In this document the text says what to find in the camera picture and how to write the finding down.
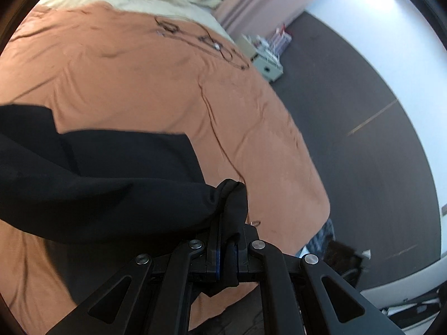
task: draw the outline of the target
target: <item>black cloth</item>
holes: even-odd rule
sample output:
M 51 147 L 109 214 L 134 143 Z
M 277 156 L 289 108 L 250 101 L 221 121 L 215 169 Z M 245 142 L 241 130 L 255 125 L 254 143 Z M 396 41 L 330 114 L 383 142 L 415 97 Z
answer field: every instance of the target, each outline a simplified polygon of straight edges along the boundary
M 60 243 L 144 238 L 205 229 L 231 206 L 222 244 L 234 248 L 246 201 L 242 183 L 205 184 L 184 134 L 58 134 L 47 108 L 0 107 L 0 219 L 25 232 Z

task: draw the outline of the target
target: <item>triangular cutout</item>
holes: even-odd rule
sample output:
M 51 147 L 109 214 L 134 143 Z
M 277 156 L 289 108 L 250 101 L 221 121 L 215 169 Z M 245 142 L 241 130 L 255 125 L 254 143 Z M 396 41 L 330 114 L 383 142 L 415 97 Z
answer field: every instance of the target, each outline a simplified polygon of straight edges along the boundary
M 332 307 L 335 310 L 338 321 L 345 323 L 365 313 L 365 309 L 361 307 L 351 296 L 349 296 L 338 284 L 330 277 L 325 276 L 321 279 L 325 290 L 328 293 Z
M 108 292 L 108 294 L 90 309 L 89 315 L 106 324 L 110 325 L 113 323 L 131 282 L 132 278 L 130 276 L 124 277 L 110 290 L 110 292 Z

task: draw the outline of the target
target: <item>bed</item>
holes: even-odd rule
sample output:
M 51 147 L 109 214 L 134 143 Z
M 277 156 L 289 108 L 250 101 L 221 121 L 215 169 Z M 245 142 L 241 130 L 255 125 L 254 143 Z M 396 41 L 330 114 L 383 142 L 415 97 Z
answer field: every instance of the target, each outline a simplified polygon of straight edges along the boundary
M 0 104 L 50 108 L 59 133 L 185 133 L 206 183 L 244 182 L 247 222 L 294 255 L 325 223 L 327 195 L 289 113 L 203 7 L 216 1 L 41 0 L 0 56 Z M 54 243 L 0 221 L 0 293 L 27 334 L 45 334 L 132 258 L 118 247 Z M 190 328 L 255 286 L 201 294 Z

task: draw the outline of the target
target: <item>black cable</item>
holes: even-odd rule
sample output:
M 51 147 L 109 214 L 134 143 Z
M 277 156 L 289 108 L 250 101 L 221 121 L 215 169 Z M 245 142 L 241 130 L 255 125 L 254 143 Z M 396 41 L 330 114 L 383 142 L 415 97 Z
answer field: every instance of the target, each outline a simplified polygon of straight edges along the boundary
M 178 25 L 174 24 L 172 21 L 161 20 L 160 18 L 175 18 L 175 19 L 179 19 L 179 20 L 185 20 L 185 21 L 192 22 L 192 23 L 198 25 L 200 28 L 202 28 L 206 32 L 206 35 L 191 34 L 189 32 L 181 30 L 180 27 Z M 231 66 L 234 66 L 235 68 L 238 68 L 240 70 L 246 70 L 246 69 L 250 68 L 249 63 L 244 59 L 244 57 L 241 54 L 239 54 L 234 48 L 231 48 L 231 49 L 226 48 L 223 45 L 223 43 L 214 39 L 211 36 L 211 34 L 207 28 L 205 28 L 202 24 L 198 23 L 197 21 L 185 18 L 183 16 L 177 16 L 177 15 L 166 15 L 166 16 L 157 16 L 156 15 L 156 16 L 154 16 L 154 19 L 155 19 L 155 22 L 157 23 L 157 25 L 166 32 L 166 33 L 161 33 L 161 35 L 163 37 L 183 41 L 183 42 L 187 43 L 188 45 L 190 45 L 194 48 L 197 48 L 197 49 L 207 53 L 208 55 L 211 55 L 214 58 L 225 60 L 228 64 L 230 64 Z M 191 41 L 188 41 L 187 39 L 184 39 L 183 37 L 180 37 L 178 35 L 184 35 L 185 37 L 191 37 L 191 38 L 197 39 L 199 42 L 203 43 L 204 45 L 208 46 L 209 48 L 212 48 L 213 51 L 218 51 L 220 53 L 220 56 L 217 54 L 214 54 L 213 52 L 206 50 L 202 46 L 199 46 L 198 44 L 195 44 Z M 240 65 L 240 64 L 236 64 L 235 62 L 233 62 L 234 56 L 238 57 L 241 61 L 243 61 L 244 64 Z

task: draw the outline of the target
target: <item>gray floor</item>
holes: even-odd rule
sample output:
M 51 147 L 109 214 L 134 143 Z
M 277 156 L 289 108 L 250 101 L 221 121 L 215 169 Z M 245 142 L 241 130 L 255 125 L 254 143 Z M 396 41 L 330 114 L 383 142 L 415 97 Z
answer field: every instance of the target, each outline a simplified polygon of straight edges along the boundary
M 305 138 L 331 202 L 337 240 L 371 250 L 358 289 L 414 273 L 440 256 L 431 171 L 392 91 L 347 42 L 304 13 L 273 85 Z

